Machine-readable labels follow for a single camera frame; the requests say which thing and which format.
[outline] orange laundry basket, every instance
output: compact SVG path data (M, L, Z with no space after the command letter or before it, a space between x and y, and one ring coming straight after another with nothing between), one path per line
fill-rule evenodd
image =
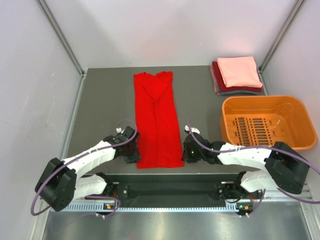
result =
M222 140L242 146L280 141L294 150L312 148L317 134L303 103L292 96L235 96L220 118Z

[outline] gray table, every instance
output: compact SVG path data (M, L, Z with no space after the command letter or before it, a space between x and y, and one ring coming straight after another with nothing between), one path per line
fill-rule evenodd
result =
M115 134L123 119L135 120L134 74L173 72L173 91L180 126L181 142L187 120L210 141L221 140L219 120L226 96L214 92L209 66L125 67L89 69L79 103L68 149L68 157L96 145L104 137ZM239 166L209 165L206 162L186 164L181 168L137 169L123 160L106 162L91 173L106 174L199 174L239 173Z

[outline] red cloth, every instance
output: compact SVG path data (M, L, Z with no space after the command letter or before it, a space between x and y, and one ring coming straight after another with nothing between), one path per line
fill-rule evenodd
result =
M212 62L213 69L214 69L214 75L216 78L216 81L219 85L219 89L221 92L230 92L230 91L236 91L236 90L247 90L247 91L252 91L252 92L258 92L260 93L262 91L261 87L249 87L249 86L231 86L231 87L226 87L224 83L224 79L221 75L218 63L216 61Z
M139 169L184 166L172 81L171 71L134 75L135 121L140 133Z

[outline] dark red folded cloth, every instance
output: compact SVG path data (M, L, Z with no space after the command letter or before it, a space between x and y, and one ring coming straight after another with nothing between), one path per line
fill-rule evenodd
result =
M140 133L137 167L183 167L171 71L134 75L135 121Z
M220 91L221 92L230 92L230 91L236 91L236 90L247 90L247 91L252 91L252 92L258 92L260 93L262 91L262 87L249 87L249 86L231 86L231 87L226 87L224 83L224 79L221 75L218 63L216 61L212 62L213 69L214 69L214 75L216 78L216 81L219 85Z

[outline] metal floor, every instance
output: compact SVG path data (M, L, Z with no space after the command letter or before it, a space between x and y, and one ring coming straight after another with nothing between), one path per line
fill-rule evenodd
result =
M187 119L201 135L210 141L221 140L219 120L221 106L227 98L218 96L208 66L133 67L89 69L84 83L68 157L96 145L104 137L115 134L123 119L135 120L135 91L133 75L141 72L156 74L173 72L173 91L181 142ZM122 159L106 162L92 172L106 174L229 174L247 168L239 166L209 165L204 161L186 164L181 168L137 169ZM54 232L82 213L50 212ZM86 216L68 226L59 235L48 227L45 240L109 239L109 240L194 240L194 239L261 239L308 240L309 231L298 202L264 202L249 219L227 213L125 213L119 212L102 220Z

